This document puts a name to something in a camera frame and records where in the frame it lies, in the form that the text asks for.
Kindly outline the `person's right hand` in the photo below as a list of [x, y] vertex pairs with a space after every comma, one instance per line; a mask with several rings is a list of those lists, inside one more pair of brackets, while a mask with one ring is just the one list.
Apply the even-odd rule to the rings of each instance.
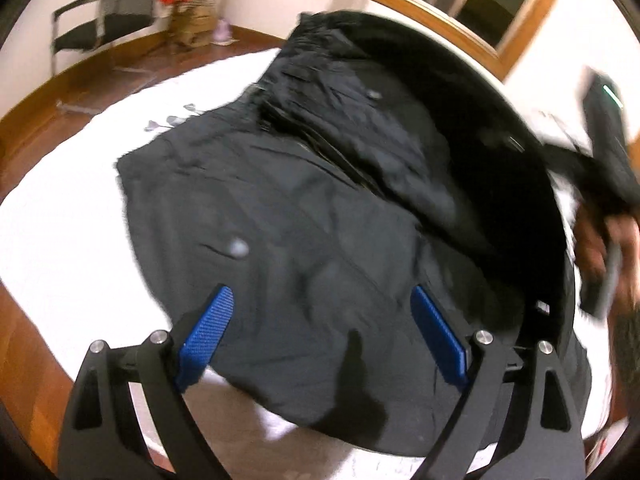
[[[622, 251], [622, 267], [610, 311], [610, 318], [615, 320], [639, 310], [639, 211], [609, 216], [603, 222], [608, 240], [619, 244]], [[586, 278], [604, 277], [608, 243], [603, 231], [594, 210], [580, 204], [574, 223], [575, 258]]]

